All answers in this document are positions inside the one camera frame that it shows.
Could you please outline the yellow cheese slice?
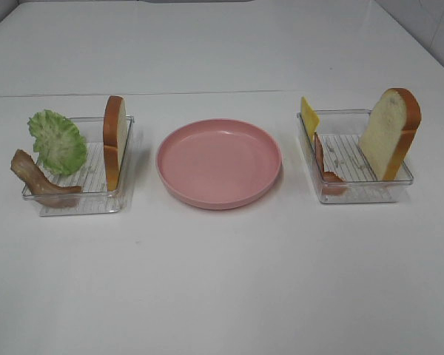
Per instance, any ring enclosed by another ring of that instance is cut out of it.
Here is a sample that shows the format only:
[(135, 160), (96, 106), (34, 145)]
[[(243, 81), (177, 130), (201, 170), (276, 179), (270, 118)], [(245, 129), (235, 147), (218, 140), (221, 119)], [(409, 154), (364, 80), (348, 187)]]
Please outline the yellow cheese slice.
[(306, 133), (313, 143), (315, 140), (315, 133), (318, 125), (320, 124), (320, 119), (317, 113), (312, 109), (307, 99), (303, 96), (301, 98), (301, 117), (303, 124), (306, 128)]

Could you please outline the bacon strip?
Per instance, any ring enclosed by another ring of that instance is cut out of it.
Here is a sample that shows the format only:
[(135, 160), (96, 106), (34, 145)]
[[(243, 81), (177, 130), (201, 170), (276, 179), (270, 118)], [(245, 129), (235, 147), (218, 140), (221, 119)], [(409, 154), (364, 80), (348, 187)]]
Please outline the bacon strip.
[(342, 195), (346, 191), (345, 181), (334, 172), (325, 170), (323, 145), (316, 132), (314, 133), (314, 147), (316, 162), (320, 168), (321, 192), (324, 195)]
[[(10, 163), (10, 169), (22, 180), (34, 195), (68, 195), (82, 193), (81, 186), (63, 187), (51, 183), (38, 168), (32, 157), (22, 149), (17, 149)], [(75, 207), (77, 197), (42, 197), (38, 201), (50, 208)]]

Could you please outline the bread slice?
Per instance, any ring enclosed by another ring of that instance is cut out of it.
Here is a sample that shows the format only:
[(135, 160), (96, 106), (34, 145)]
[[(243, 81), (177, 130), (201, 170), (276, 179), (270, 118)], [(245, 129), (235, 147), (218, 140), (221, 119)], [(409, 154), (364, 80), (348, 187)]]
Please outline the bread slice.
[(420, 106), (404, 88), (387, 89), (374, 105), (359, 147), (378, 180), (394, 180), (422, 119)]
[(124, 99), (111, 95), (104, 111), (103, 145), (107, 190), (117, 189), (127, 142), (127, 117)]

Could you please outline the green lettuce leaf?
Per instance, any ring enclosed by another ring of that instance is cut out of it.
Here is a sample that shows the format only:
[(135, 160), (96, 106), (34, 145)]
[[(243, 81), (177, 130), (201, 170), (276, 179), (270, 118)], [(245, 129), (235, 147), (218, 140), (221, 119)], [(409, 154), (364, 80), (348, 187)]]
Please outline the green lettuce leaf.
[(44, 109), (29, 118), (29, 133), (35, 138), (38, 161), (54, 175), (72, 175), (87, 160), (87, 145), (79, 128), (57, 112)]

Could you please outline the pink round plate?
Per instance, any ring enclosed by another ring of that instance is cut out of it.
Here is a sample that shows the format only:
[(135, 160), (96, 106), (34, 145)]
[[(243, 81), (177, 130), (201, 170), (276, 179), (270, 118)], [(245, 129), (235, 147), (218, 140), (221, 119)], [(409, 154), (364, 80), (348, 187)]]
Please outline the pink round plate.
[(168, 135), (155, 163), (173, 197), (198, 208), (224, 210), (266, 194), (280, 174), (282, 154), (274, 138), (253, 124), (210, 119)]

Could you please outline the left clear plastic tray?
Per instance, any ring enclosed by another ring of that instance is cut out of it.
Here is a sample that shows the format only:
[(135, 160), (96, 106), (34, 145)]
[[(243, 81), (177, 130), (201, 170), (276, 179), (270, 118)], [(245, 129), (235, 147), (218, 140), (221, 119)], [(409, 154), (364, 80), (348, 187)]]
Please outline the left clear plastic tray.
[(46, 178), (58, 186), (81, 186), (82, 193), (69, 195), (36, 195), (24, 186), (21, 195), (33, 204), (38, 214), (46, 216), (107, 214), (121, 211), (132, 197), (132, 154), (134, 150), (134, 117), (126, 117), (127, 143), (122, 158), (121, 172), (117, 189), (107, 189), (104, 164), (102, 117), (82, 117), (70, 119), (78, 128), (87, 143), (86, 163), (73, 175), (53, 175), (46, 169)]

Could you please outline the clear plastic tray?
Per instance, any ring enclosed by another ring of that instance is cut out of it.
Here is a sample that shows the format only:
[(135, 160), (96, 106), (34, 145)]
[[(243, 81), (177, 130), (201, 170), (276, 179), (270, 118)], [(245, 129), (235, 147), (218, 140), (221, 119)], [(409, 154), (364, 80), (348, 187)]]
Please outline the clear plastic tray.
[(122, 158), (121, 172), (117, 189), (107, 189), (104, 164), (102, 117), (82, 117), (70, 119), (78, 128), (87, 143), (86, 163), (73, 175), (53, 175), (46, 169), (46, 178), (58, 186), (81, 186), (82, 193), (69, 195), (36, 195), (24, 186), (21, 195), (33, 204), (38, 214), (46, 216), (107, 214), (121, 211), (132, 197), (132, 154), (134, 150), (134, 117), (126, 117), (127, 143)]
[(317, 198), (325, 204), (393, 203), (414, 182), (403, 163), (394, 180), (378, 180), (358, 146), (369, 121), (369, 109), (318, 110), (320, 124), (316, 133), (323, 145), (325, 170), (345, 181), (346, 191), (339, 196), (321, 192), (320, 168), (315, 157), (315, 144), (310, 141), (301, 114), (297, 114), (299, 142)]

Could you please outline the right clear plastic tray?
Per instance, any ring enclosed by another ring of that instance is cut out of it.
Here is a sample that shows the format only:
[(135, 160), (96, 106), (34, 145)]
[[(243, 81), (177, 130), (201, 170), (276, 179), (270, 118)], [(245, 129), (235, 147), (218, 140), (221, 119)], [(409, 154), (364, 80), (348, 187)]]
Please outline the right clear plastic tray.
[(301, 114), (297, 114), (299, 142), (317, 198), (325, 204), (393, 203), (414, 182), (403, 163), (394, 180), (378, 180), (358, 146), (369, 121), (369, 109), (318, 110), (320, 124), (316, 133), (323, 145), (325, 170), (345, 181), (346, 191), (339, 196), (321, 192), (320, 168), (315, 157), (315, 144), (310, 141)]

